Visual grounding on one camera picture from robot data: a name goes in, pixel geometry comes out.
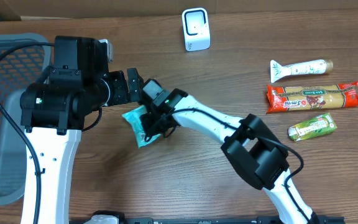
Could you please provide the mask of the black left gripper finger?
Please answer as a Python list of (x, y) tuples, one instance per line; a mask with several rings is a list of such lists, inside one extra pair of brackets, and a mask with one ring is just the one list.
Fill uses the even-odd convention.
[(138, 71), (136, 68), (132, 69), (132, 73), (133, 73), (133, 94), (132, 94), (132, 101), (140, 101), (141, 99), (141, 92), (142, 92), (142, 87), (144, 85), (144, 80), (143, 78), (139, 75)]
[(137, 101), (137, 75), (135, 68), (127, 69), (127, 77), (128, 77), (128, 87), (129, 87), (129, 96), (130, 101)]

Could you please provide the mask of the teal snack packet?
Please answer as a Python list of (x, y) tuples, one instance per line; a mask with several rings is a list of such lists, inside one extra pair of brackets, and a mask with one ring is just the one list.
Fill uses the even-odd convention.
[(145, 131), (142, 127), (140, 116), (147, 113), (144, 105), (124, 113), (122, 117), (130, 124), (135, 135), (138, 148), (144, 147), (152, 142), (156, 141), (161, 134), (156, 134), (149, 138), (149, 141), (145, 140)]

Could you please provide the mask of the red orange pasta packet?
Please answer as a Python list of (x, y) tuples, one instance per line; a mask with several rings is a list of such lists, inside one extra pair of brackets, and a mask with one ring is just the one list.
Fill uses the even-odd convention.
[(358, 81), (316, 86), (267, 86), (268, 113), (358, 106)]

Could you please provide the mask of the white tube gold cap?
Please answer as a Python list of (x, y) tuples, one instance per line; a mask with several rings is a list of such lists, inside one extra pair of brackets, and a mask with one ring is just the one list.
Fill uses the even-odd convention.
[(332, 60), (312, 60), (307, 62), (294, 63), (290, 65), (280, 65), (277, 61), (270, 61), (270, 82), (276, 81), (289, 76), (327, 74), (333, 71)]

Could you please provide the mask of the green tea packet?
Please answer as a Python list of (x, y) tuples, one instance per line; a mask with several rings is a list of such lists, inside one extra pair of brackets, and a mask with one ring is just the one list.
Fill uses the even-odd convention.
[(294, 141), (302, 141), (331, 134), (336, 129), (331, 114), (325, 113), (289, 127), (288, 135)]

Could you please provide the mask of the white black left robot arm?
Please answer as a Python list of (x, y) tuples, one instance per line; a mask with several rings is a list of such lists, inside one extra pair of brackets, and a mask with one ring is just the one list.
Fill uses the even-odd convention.
[(21, 125), (34, 148), (27, 158), (21, 223), (68, 223), (73, 163), (85, 117), (104, 106), (140, 101), (134, 68), (110, 72), (106, 39), (57, 36), (47, 81), (21, 95)]

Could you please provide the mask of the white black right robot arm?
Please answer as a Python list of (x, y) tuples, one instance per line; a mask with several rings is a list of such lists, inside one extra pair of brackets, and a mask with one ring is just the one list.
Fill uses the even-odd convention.
[(147, 109), (140, 118), (145, 141), (157, 134), (168, 137), (178, 126), (199, 131), (221, 144), (242, 180), (268, 195), (282, 223), (319, 222), (291, 179), (299, 173), (298, 169), (291, 171), (287, 161), (292, 149), (282, 144), (258, 116), (223, 114), (183, 90), (165, 90), (152, 79), (142, 87), (141, 102)]

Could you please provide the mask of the white barcode scanner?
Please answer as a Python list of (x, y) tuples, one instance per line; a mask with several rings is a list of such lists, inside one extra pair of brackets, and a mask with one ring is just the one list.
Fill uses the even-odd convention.
[(185, 49), (188, 52), (206, 50), (211, 45), (208, 13), (205, 8), (186, 9), (181, 15)]

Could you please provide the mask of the grey plastic mesh basket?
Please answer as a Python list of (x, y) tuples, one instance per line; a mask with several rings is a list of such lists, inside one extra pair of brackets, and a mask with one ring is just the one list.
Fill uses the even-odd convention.
[[(44, 44), (47, 40), (34, 33), (0, 35), (0, 55), (28, 42)], [(0, 62), (0, 102), (16, 123), (21, 121), (21, 94), (40, 77), (50, 61), (51, 48), (42, 45), (16, 50)], [(26, 153), (24, 142), (0, 113), (0, 205), (23, 196)]]

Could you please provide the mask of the brown cardboard backboard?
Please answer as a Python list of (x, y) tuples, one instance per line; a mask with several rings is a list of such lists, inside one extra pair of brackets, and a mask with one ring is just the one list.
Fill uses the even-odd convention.
[(0, 0), (0, 20), (21, 17), (171, 16), (203, 7), (208, 14), (358, 9), (358, 0)]

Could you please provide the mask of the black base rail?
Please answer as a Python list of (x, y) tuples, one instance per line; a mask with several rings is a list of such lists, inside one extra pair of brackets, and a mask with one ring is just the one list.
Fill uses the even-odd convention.
[(69, 224), (83, 223), (124, 223), (124, 224), (279, 224), (282, 223), (278, 216), (260, 216), (257, 218), (181, 218), (181, 219), (153, 219), (126, 218), (122, 212), (98, 210), (88, 219), (70, 220)]

